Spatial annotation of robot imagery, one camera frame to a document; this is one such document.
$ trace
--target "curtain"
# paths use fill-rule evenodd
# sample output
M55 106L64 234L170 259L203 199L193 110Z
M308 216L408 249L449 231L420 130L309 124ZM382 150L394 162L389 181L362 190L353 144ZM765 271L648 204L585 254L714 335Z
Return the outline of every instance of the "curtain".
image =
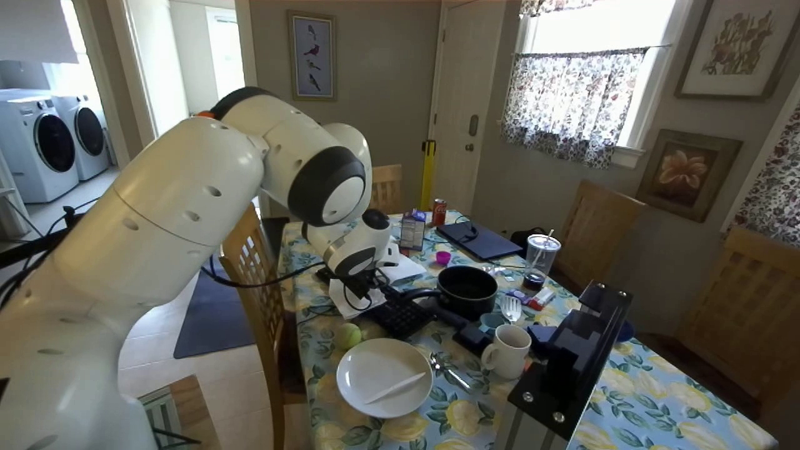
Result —
M782 127L735 222L773 241L800 245L800 106Z
M557 10L579 10L579 7L590 7L597 0L522 0L519 14L522 15L543 15L543 14L557 14Z
M504 139L528 149L605 165L617 144L633 97L640 50L579 55L518 55Z

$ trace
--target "jar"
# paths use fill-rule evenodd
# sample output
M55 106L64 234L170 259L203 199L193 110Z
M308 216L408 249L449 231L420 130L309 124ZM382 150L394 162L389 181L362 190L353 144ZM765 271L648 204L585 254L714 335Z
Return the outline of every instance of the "jar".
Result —
M404 214L399 220L399 250L420 250L425 239L425 216Z
M445 226L445 217L447 217L447 204L442 199L434 199L429 209L429 226L440 229Z

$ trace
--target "white mug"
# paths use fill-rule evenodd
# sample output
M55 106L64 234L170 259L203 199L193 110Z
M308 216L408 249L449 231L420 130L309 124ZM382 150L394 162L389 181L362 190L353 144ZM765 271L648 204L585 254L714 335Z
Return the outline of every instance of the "white mug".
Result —
M508 324L494 331L494 344L483 351L480 367L512 380L522 376L528 354L528 331Z

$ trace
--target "bottle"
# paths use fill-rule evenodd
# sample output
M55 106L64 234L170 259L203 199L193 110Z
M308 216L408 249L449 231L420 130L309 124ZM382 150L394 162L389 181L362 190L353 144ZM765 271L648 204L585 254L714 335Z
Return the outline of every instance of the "bottle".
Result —
M447 204L442 199L434 199L429 209L429 226L433 229L445 226L445 216L447 216Z

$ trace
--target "paper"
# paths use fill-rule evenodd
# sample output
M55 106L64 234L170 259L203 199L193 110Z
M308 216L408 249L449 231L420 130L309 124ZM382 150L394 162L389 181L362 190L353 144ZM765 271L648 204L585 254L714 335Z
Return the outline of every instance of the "paper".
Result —
M399 281L409 281L409 277L422 277L425 275L425 265L397 255L392 259L392 262L379 265L379 272L389 281L389 282L399 282Z

